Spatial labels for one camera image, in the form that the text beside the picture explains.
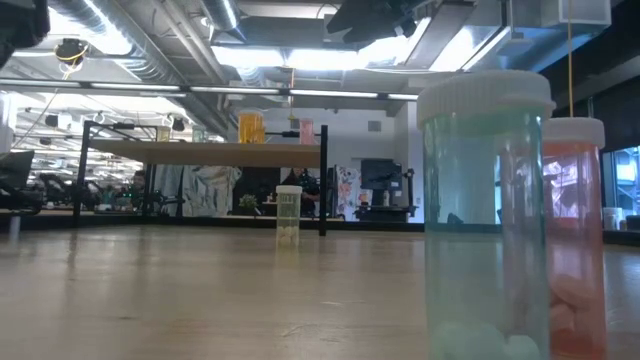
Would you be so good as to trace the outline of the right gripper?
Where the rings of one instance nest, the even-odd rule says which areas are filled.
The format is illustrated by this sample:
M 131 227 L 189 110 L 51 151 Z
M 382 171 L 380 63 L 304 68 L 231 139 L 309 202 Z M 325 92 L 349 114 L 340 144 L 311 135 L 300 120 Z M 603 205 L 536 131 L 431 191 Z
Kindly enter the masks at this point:
M 381 38 L 410 37 L 417 25 L 414 9 L 424 0 L 346 0 L 327 23 L 329 33 L 348 30 L 344 43 L 371 42 Z

